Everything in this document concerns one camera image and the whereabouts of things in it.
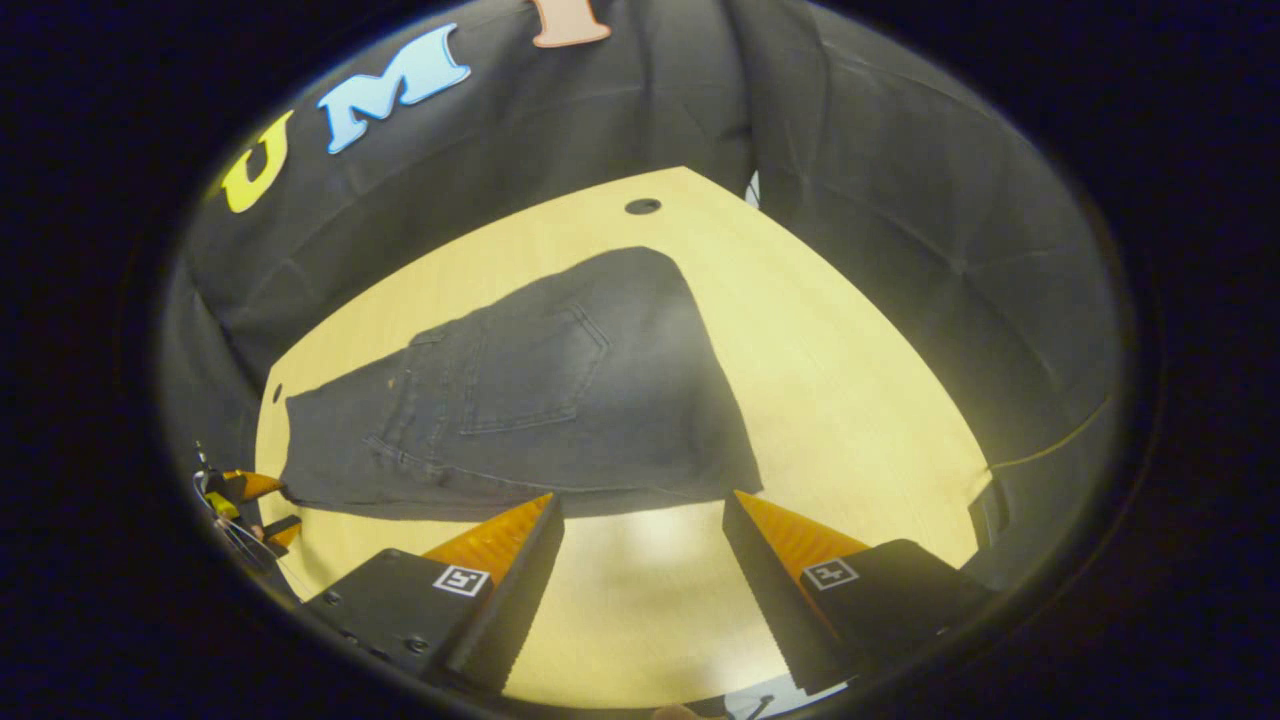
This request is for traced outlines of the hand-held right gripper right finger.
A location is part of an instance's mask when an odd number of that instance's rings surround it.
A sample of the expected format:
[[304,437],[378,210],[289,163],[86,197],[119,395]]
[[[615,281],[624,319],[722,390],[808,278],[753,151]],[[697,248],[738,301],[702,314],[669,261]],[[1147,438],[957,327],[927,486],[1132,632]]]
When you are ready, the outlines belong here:
[[806,693],[914,664],[995,594],[910,539],[865,544],[742,491],[722,528]]

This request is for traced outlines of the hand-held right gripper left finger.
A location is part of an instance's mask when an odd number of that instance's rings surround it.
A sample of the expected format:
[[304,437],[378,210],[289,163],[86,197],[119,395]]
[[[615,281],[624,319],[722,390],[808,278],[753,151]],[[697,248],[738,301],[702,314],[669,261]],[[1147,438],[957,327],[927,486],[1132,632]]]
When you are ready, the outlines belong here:
[[426,553],[375,553],[303,615],[403,676],[499,694],[563,538],[561,497],[543,495]]

